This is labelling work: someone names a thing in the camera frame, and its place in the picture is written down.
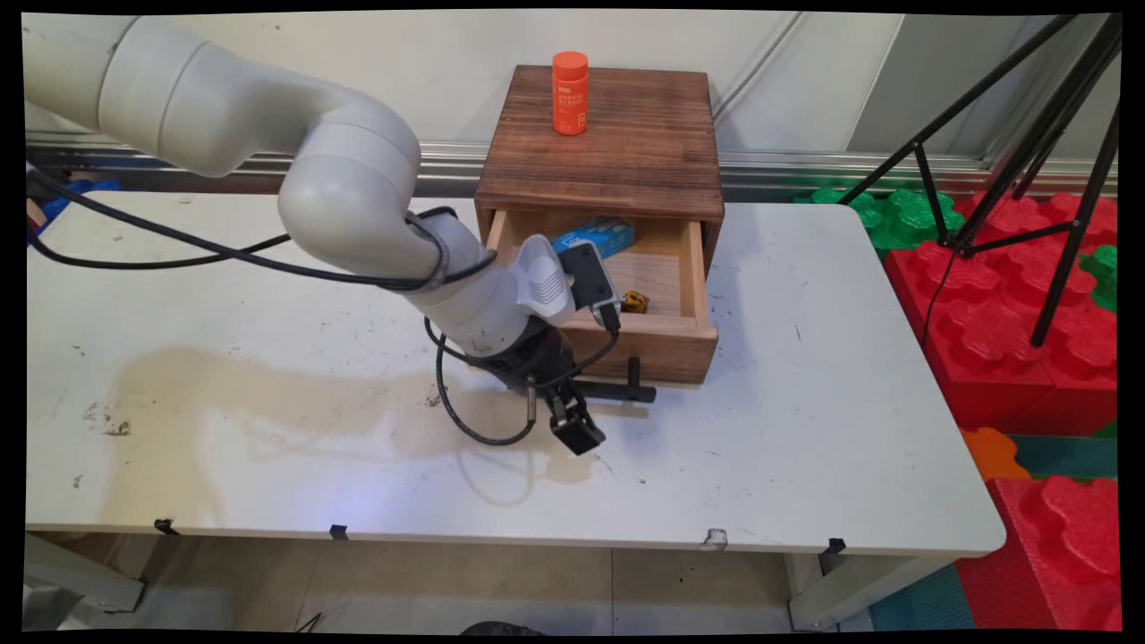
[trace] white wall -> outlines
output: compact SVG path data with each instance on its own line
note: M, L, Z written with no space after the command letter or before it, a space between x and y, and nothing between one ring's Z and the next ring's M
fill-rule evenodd
M848 149L889 154L1025 44L1053 16L911 14L902 21ZM929 155L980 158L1041 66L1045 47L926 141Z
M360 89L423 141L488 143L516 64L706 72L719 103L788 11L475 9L175 16L232 52ZM845 150L901 14L808 13L717 124L722 151ZM29 112L25 125L44 126Z
M1110 63L1085 102L1061 133L1053 159L1092 159L1105 140L1113 110L1121 101L1121 54Z

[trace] robotic arm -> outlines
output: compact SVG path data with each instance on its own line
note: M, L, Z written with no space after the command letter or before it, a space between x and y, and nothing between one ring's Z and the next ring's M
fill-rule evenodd
M242 58L161 17L22 17L29 101L205 176L255 152L292 154L278 212L300 248L360 275L426 282L402 294L473 359L536 383L571 366L567 343L550 338L584 303L544 237L528 239L508 269L442 283L487 251L452 217L410 226L420 147L385 104ZM554 423L577 400L583 410L569 387L538 391ZM577 454L603 440L586 411L572 421L590 439L579 447L553 430Z

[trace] floor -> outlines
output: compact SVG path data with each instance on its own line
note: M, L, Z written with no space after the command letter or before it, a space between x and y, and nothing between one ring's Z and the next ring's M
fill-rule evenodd
M456 635L487 620L546 635L788 633L777 555L190 537L160 540L133 613L65 628Z

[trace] orange bottle cap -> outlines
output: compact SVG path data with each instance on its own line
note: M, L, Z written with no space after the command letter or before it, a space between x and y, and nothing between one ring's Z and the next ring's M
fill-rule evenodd
M581 80L589 73L589 56L581 52L561 52L553 56L553 76L558 80Z

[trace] tripod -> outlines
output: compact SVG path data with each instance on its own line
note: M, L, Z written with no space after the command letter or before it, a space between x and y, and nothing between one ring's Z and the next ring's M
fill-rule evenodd
M1030 124L1025 135L1014 146L1009 158L997 172L994 182L987 188L978 206L974 207L974 212L971 213L965 225L955 236L950 236L946 229L946 222L942 220L942 212L938 203L938 193L934 189L934 179L931 175L930 164L926 162L923 143L1075 17L1076 14L1060 15L1051 21L1050 24L1042 28L1033 38L1002 61L985 78L979 80L978 84L939 115L938 118L911 136L899 150L875 168L869 176L860 181L858 186L838 201L843 205L851 203L852 199L861 195L867 188L870 188L891 168L898 165L899 162L906 158L907 155L914 154L915 159L918 162L918 172L922 174L923 188L926 191L931 212L934 215L938 229L938 243L943 248L951 248L957 257L969 259L976 253L990 249L1068 231L1069 237L1061 251L1057 269L1053 273L1053 280L1050 282L1049 292L1047 293L1045 301L1042 304L1042 311L1037 316L1037 323L1034 325L1034 333L1029 340L1030 345L1035 347L1040 347L1045 343L1045 336L1049 332L1053 314L1057 312L1058 304L1061 300L1061 293L1065 290L1066 280L1069 277L1069 270L1077 259L1082 238L1085 236L1085 230L1093 217L1093 209L1097 206L1097 198L1100 196L1101 186L1105 184L1105 180L1110 174L1110 167L1113 165L1113 157L1118 154L1120 102L1113 110L1113 118L1106 129L1105 139L1101 141L1101 148L1098 150L1097 159L1093 162L1093 168L1085 184L1085 190L1082 193L1081 204L1073 221L1048 226L1039 230L1013 235L977 246L973 245L974 235L981 228L990 211L994 210L994 206L1003 198L1006 190L1011 187L1014 188L1011 195L1013 199L1020 199L1026 194L1034 178L1041 171L1042 165L1050 157L1055 146L1057 146L1063 132L1065 132L1069 121L1077 113L1077 110L1081 109L1082 103L1085 102L1085 97L1089 96L1093 85L1097 84L1098 78L1100 78L1113 58L1121 52L1121 14L1114 13L1105 18L1097 34L1050 96L1050 100ZM1026 168L1026 172L1014 187L1014 180L1018 179L1022 168Z

